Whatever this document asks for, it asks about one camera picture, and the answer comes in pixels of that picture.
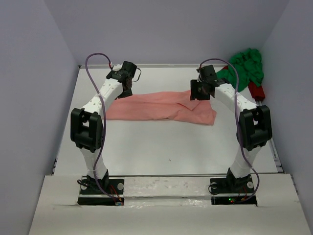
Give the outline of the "pink t shirt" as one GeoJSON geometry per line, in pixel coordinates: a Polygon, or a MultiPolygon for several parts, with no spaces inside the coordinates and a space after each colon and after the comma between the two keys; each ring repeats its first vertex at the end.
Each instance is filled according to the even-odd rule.
{"type": "Polygon", "coordinates": [[[108,120],[173,120],[213,125],[217,112],[209,100],[190,100],[190,91],[134,94],[115,100],[106,111],[108,120]]]}

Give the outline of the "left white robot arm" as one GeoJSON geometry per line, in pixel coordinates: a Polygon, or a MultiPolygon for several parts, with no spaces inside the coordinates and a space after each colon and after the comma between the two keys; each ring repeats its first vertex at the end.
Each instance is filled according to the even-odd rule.
{"type": "Polygon", "coordinates": [[[82,108],[74,108],[70,113],[70,139],[80,149],[87,167],[86,180],[79,184],[108,197],[109,172],[105,167],[102,150],[106,138],[106,110],[119,98],[132,95],[132,79],[137,65],[125,61],[114,66],[99,88],[89,69],[86,73],[96,90],[96,95],[82,108]]]}

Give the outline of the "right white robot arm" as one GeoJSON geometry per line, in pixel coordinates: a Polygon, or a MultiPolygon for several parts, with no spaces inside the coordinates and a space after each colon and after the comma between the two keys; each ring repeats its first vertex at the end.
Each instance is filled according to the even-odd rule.
{"type": "Polygon", "coordinates": [[[224,78],[219,79],[212,65],[199,67],[198,78],[190,82],[190,100],[215,98],[235,114],[236,138],[239,149],[226,177],[210,180],[209,191],[213,195],[235,194],[246,189],[254,194],[257,186],[252,182],[253,162],[272,138],[270,109],[257,105],[239,94],[224,78]]]}

